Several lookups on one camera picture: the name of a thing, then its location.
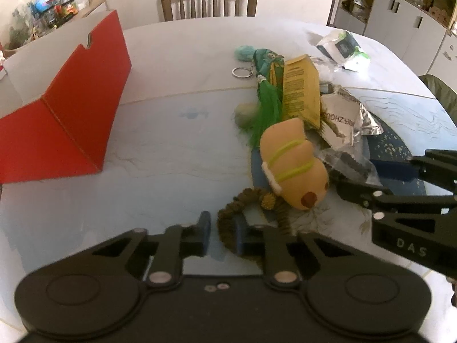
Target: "white cabinet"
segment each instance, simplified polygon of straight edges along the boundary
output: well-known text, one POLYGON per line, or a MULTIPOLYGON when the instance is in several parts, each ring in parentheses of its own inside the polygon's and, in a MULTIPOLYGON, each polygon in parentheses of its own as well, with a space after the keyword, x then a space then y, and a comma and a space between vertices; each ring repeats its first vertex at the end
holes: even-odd
POLYGON ((395 0, 374 0, 364 36, 383 42, 389 30, 387 22, 393 18, 395 0))
POLYGON ((345 29, 346 31, 363 35, 365 23, 358 20, 355 16, 339 7, 336 11, 335 21, 333 26, 336 28, 345 29))
POLYGON ((429 73, 457 92, 457 37, 445 35, 429 73))
POLYGON ((445 34, 444 26, 406 0, 374 0, 364 33, 418 76, 427 73, 445 34))
POLYGON ((440 49, 445 34, 444 26, 425 12, 420 12, 414 24, 414 35, 402 61, 416 75, 425 75, 440 49))
POLYGON ((419 9, 406 1, 396 1, 394 4, 387 25, 388 33, 382 43, 399 58, 404 56, 413 37, 418 13, 419 9))

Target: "key ring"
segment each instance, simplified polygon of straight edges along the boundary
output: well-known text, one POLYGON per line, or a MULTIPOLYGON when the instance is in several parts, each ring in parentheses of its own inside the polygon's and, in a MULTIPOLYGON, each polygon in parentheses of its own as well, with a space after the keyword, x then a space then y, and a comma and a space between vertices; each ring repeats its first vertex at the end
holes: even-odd
POLYGON ((251 77, 253 75, 252 71, 249 69, 249 68, 246 68, 246 67, 236 67, 232 70, 232 75, 234 75, 237 79, 248 79, 249 77, 251 77), (241 75, 237 75, 235 73, 235 71, 239 70, 239 69, 243 69, 245 71, 248 71, 249 74, 248 75, 245 75, 245 76, 241 76, 241 75))

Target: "green stripe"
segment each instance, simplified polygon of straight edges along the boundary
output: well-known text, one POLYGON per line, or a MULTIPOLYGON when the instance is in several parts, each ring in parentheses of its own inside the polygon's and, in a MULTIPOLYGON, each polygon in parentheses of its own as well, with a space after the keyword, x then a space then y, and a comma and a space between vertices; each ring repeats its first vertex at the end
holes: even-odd
POLYGON ((286 181, 287 179, 293 178, 294 176, 306 173, 311 168, 312 168, 312 160, 303 166, 288 170, 285 173, 279 174, 277 177, 275 176, 275 180, 277 183, 281 183, 283 181, 286 181))
POLYGON ((279 159, 283 154, 285 154, 287 151, 290 149, 300 145, 303 143, 303 140, 292 140, 287 144, 284 144, 278 151, 275 152, 275 154, 270 158, 268 161, 268 166, 272 167, 273 164, 276 162, 277 159, 279 159))

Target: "brown spot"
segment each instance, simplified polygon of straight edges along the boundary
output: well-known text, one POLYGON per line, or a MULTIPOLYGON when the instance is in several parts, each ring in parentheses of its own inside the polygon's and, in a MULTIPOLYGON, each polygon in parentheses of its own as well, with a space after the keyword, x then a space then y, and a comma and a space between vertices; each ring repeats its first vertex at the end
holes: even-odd
POLYGON ((310 209, 314 206, 317 201, 317 196, 314 192, 306 192, 304 196, 302 196, 301 203, 306 208, 310 209))

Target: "white table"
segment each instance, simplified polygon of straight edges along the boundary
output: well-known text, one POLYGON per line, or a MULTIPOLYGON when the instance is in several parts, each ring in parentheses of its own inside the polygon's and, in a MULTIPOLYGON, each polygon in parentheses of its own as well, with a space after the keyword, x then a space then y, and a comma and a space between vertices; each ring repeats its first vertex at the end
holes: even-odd
MULTIPOLYGON (((255 83, 232 77, 231 69, 239 65, 233 50, 251 44, 287 57, 322 56, 308 40, 317 42, 317 34, 330 30, 289 20, 214 18, 125 31, 133 67, 104 171, 3 187, 0 318, 20 326, 15 286, 46 263, 134 227, 161 233, 172 224, 195 222, 202 210, 214 220, 234 195, 252 185, 250 151, 232 112, 237 104, 256 100, 255 83)), ((361 36, 357 40, 372 57, 370 69, 365 74, 336 73, 334 82, 350 87, 413 154, 423 154, 426 148, 457 149, 457 128, 422 82, 381 44, 361 36)), ((428 192, 441 190, 428 186, 428 192)), ((361 231, 369 218, 368 210, 342 201, 330 190, 318 207, 294 214, 292 227, 317 230, 423 276, 433 303, 421 332, 433 343, 454 342, 457 310, 450 306, 450 285, 442 275, 371 244, 369 233, 361 231)), ((249 219, 262 220, 253 212, 249 219)), ((223 248, 215 226, 209 255, 187 259, 184 271, 260 272, 223 248)))

